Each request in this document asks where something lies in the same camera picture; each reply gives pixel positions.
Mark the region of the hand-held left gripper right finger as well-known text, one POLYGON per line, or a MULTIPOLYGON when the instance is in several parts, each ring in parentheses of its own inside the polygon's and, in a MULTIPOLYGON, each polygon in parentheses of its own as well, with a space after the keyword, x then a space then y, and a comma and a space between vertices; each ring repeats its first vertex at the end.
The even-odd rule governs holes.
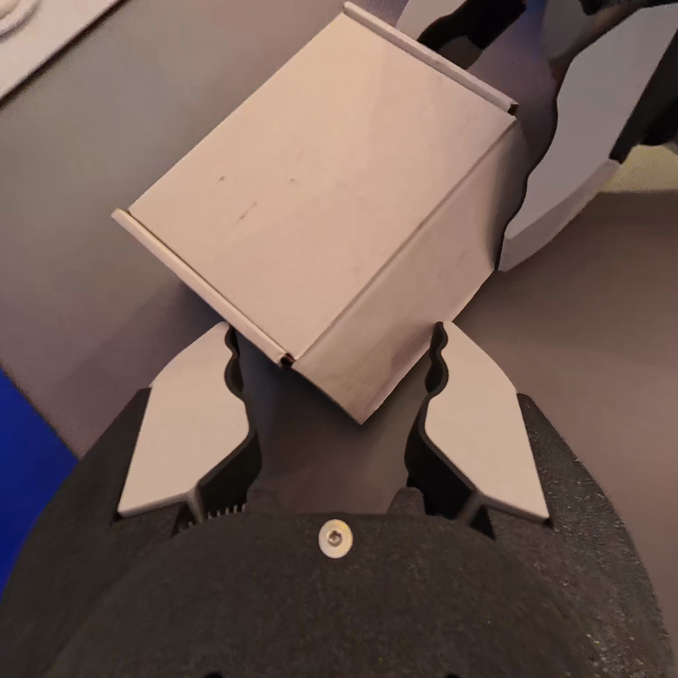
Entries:
POLYGON ((451 321, 437 322, 426 393, 405 444, 408 487, 427 515, 488 526, 489 510, 547 523, 550 513, 516 388, 451 321))

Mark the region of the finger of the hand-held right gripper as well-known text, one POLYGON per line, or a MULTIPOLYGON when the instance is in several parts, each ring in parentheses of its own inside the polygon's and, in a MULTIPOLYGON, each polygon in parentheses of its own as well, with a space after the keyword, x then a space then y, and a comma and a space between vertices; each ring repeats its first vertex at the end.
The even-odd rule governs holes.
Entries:
POLYGON ((676 3, 547 3, 541 47, 553 129, 504 231, 501 271, 559 234, 634 147, 677 137, 676 3))
POLYGON ((530 57, 527 1, 408 1, 396 28, 468 71, 530 57))

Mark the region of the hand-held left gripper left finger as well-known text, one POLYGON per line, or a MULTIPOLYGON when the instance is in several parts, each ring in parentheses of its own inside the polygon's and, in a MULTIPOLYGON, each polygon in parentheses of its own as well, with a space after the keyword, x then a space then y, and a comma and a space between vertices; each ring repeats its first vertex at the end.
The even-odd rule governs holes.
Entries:
POLYGON ((150 386, 117 513, 183 504, 199 523, 236 511, 262 468, 243 399, 233 328, 216 324, 171 360, 150 386))

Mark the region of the white cardboard box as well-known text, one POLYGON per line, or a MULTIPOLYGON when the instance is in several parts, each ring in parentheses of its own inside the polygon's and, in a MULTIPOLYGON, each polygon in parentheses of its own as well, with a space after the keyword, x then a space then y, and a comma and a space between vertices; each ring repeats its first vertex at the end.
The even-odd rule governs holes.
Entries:
POLYGON ((517 107, 347 2, 113 219, 363 423, 496 267, 517 107))

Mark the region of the blue plastic bin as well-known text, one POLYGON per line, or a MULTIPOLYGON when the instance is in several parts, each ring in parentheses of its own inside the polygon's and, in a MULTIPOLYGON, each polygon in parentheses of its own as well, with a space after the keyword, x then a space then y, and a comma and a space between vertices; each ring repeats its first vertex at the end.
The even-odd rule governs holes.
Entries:
POLYGON ((1 592, 30 530, 77 463, 1 372, 1 592))

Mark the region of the white rounded tray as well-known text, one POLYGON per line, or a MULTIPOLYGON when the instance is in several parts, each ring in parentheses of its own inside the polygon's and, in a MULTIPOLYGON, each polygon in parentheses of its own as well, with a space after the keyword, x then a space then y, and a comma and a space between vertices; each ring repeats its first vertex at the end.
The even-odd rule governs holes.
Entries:
POLYGON ((30 20, 1 38, 1 97, 23 83, 118 1, 41 1, 30 20))

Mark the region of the clear drinking glass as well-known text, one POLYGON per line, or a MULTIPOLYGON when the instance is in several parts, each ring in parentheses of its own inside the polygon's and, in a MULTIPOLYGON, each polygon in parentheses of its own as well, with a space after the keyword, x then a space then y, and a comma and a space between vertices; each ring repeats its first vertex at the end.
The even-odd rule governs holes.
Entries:
POLYGON ((1 1, 1 38, 30 20, 41 1, 1 1))

